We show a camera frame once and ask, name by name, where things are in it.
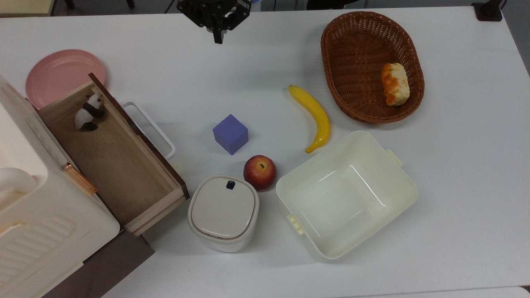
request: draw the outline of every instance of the wooden drawer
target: wooden drawer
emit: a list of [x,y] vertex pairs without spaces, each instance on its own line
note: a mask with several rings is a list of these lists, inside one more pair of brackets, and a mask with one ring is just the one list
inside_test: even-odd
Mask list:
[[[89,76],[91,83],[38,114],[118,222],[140,235],[182,204],[189,193],[120,104],[93,74]],[[103,101],[105,115],[95,120],[96,130],[82,132],[73,119],[93,94]]]

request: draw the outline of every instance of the stuffed panda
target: stuffed panda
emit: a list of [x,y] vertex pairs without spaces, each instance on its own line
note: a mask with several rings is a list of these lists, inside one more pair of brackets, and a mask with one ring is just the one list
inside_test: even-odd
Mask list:
[[79,110],[74,117],[74,126],[75,128],[81,131],[92,132],[98,128],[96,124],[92,122],[94,118],[101,118],[105,114],[100,110],[101,98],[97,94],[92,96],[87,95],[87,102],[83,104],[81,110]]

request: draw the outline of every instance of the brown wicker basket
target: brown wicker basket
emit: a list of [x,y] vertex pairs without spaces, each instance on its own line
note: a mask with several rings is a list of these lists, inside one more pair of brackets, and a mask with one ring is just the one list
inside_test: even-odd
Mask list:
[[[414,44],[396,22],[374,12],[350,12],[334,19],[321,39],[329,89],[349,117],[367,123],[390,123],[411,115],[420,105],[425,84]],[[402,106],[386,105],[381,70],[399,62],[409,79],[410,97]]]

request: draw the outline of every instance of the purple cube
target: purple cube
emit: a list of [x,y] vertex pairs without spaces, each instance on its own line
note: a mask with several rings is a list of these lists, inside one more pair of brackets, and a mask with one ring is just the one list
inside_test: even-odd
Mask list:
[[230,114],[214,127],[214,137],[230,155],[234,155],[249,141],[249,130]]

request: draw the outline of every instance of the banana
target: banana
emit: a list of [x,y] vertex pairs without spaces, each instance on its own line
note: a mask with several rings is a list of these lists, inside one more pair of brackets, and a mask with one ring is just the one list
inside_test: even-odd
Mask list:
[[311,153],[318,147],[324,146],[329,138],[331,132],[330,120],[326,111],[322,108],[318,101],[316,101],[304,89],[290,85],[287,87],[291,96],[304,107],[315,118],[316,135],[313,143],[305,150],[305,153]]

